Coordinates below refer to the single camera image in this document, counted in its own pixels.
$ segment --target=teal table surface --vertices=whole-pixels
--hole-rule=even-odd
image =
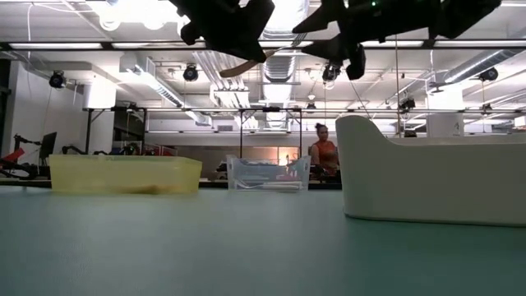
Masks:
[[[0,295],[526,295],[526,229],[353,220],[342,203],[0,187]]]

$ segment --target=ceiling light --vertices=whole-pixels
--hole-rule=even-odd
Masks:
[[[148,109],[148,112],[181,112],[181,108],[155,108]]]
[[[184,23],[177,8],[168,1],[136,0],[118,1],[113,5],[105,1],[86,2],[99,15],[100,26],[105,30],[116,30],[122,23],[142,23],[149,30],[158,30],[168,22]]]
[[[526,46],[526,40],[439,40],[436,41],[435,47],[488,47],[488,46]]]
[[[12,49],[102,49],[100,43],[11,43]]]
[[[526,3],[502,2],[501,7],[526,7]]]
[[[238,112],[239,109],[222,109],[222,108],[192,108],[196,112]]]
[[[263,49],[282,48],[282,47],[285,47],[285,46],[290,46],[290,44],[292,42],[293,42],[292,40],[276,40],[276,41],[266,40],[266,41],[260,41],[260,46]],[[301,49],[301,48],[304,48],[304,47],[306,47],[308,45],[311,45],[311,44],[312,44],[312,41],[302,41],[295,48],[296,49]]]
[[[115,49],[204,49],[205,42],[196,42],[192,46],[186,45],[184,42],[114,42],[112,46]]]
[[[416,40],[400,40],[398,43],[393,40],[387,40],[384,43],[378,41],[362,42],[362,45],[365,48],[395,48],[397,45],[398,47],[421,47],[423,44],[423,41]]]

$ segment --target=white wall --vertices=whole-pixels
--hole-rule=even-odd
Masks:
[[[81,146],[85,133],[81,125],[87,114],[82,111],[83,96],[72,90],[55,90],[48,79],[28,72],[21,62],[13,62],[10,75],[12,94],[7,102],[6,126],[2,145],[2,155],[13,152],[16,134],[32,141],[41,141],[50,132],[57,132],[54,153],[60,153],[63,146]],[[31,144],[22,144],[25,151],[20,162],[36,164],[38,149]]]

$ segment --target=white plastic container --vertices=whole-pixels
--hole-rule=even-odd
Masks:
[[[227,155],[228,189],[306,191],[310,169],[311,156],[278,165],[269,160],[243,160]]]

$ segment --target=clear plastic bin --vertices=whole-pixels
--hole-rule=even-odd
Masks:
[[[310,168],[311,156],[278,165],[269,160],[243,160],[227,155],[228,189],[306,191]]]
[[[202,163],[184,157],[50,155],[52,186],[66,193],[192,193]]]

